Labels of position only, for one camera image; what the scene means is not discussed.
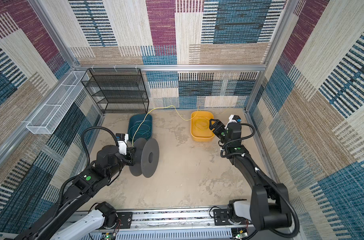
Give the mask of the grey perforated cable spool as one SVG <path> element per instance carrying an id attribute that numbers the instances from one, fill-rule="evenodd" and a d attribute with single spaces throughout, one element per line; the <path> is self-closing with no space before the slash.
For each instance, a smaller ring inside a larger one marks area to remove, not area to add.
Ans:
<path id="1" fill-rule="evenodd" d="M 131 174 L 135 177 L 143 175 L 150 178 L 156 172 L 159 163 L 160 149 L 157 140 L 139 138 L 134 142 L 134 165 L 129 166 Z"/>

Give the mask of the yellow plastic bin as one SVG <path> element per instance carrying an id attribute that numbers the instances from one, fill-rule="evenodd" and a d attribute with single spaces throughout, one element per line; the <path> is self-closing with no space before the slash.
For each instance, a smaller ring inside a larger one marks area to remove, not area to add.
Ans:
<path id="1" fill-rule="evenodd" d="M 194 111 L 191 114 L 191 136 L 195 142 L 211 142 L 214 133 L 210 130 L 210 119 L 214 115 L 208 111 Z"/>

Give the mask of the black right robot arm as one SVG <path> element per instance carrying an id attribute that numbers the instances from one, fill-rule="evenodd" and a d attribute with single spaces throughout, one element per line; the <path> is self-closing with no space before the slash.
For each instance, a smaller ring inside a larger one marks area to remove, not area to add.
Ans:
<path id="1" fill-rule="evenodd" d="M 232 115 L 226 125 L 216 119 L 209 121 L 210 130 L 222 145 L 221 158 L 228 159 L 252 188 L 249 219 L 256 231 L 269 230 L 282 238 L 294 238 L 299 234 L 300 222 L 289 201 L 287 187 L 268 177 L 253 160 L 242 141 L 253 137 L 256 129 L 248 124 L 252 132 L 243 137 L 243 126 L 237 115 Z"/>

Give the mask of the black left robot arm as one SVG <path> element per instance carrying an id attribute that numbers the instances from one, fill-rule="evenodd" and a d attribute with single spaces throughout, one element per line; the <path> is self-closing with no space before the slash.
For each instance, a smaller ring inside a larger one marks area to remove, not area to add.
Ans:
<path id="1" fill-rule="evenodd" d="M 87 132 L 96 129 L 109 133 L 115 144 L 103 147 L 97 153 L 96 160 L 91 162 L 84 137 Z M 81 144 L 87 157 L 85 169 L 62 184 L 55 205 L 31 227 L 15 237 L 16 240 L 51 239 L 73 213 L 102 188 L 111 185 L 118 178 L 124 166 L 134 165 L 136 147 L 128 147 L 125 142 L 120 144 L 116 135 L 105 127 L 96 126 L 85 129 L 81 134 Z M 121 145 L 125 147 L 126 155 L 119 152 Z"/>

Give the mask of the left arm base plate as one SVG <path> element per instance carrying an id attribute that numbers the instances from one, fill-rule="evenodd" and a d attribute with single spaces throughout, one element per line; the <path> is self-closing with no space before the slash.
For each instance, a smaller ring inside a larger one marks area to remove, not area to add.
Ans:
<path id="1" fill-rule="evenodd" d="M 112 221 L 108 221 L 107 226 L 98 228 L 98 231 L 117 231 L 121 229 L 130 229 L 133 220 L 133 212 L 116 212 Z"/>

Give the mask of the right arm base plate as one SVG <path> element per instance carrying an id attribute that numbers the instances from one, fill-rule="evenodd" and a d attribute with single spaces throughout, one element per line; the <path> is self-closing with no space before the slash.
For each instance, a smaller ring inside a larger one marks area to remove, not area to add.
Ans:
<path id="1" fill-rule="evenodd" d="M 209 215 L 214 219 L 215 226 L 252 224 L 249 218 L 239 217 L 233 210 L 221 209 L 216 206 L 209 210 Z"/>

